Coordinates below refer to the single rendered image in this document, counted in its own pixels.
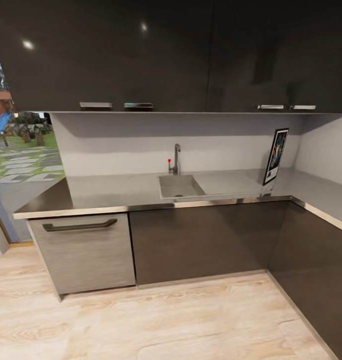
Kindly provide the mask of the poster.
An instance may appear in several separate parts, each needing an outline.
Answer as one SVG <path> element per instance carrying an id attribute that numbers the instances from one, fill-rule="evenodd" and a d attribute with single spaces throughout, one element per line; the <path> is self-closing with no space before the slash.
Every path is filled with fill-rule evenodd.
<path id="1" fill-rule="evenodd" d="M 289 128 L 276 129 L 263 184 L 277 176 Z"/>

